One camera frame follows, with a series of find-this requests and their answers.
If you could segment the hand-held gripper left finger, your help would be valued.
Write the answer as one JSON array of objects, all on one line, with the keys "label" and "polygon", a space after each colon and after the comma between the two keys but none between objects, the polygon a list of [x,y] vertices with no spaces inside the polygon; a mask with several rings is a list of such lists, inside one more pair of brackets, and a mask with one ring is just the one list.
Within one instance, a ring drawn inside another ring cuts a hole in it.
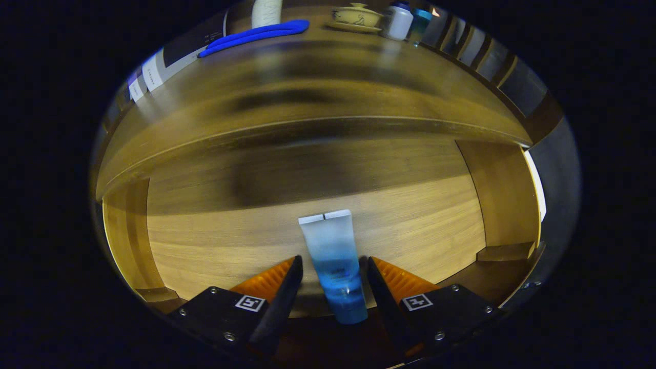
[{"label": "hand-held gripper left finger", "polygon": [[210,286],[167,318],[232,359],[270,359],[303,275],[302,257],[295,255],[230,289]]}]

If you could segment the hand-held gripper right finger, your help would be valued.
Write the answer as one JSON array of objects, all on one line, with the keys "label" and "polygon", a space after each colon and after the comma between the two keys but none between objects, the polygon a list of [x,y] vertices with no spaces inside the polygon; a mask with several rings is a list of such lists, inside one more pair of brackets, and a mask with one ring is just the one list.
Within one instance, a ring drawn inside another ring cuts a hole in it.
[{"label": "hand-held gripper right finger", "polygon": [[460,283],[439,287],[370,256],[367,279],[389,339],[404,357],[446,353],[504,317]]}]

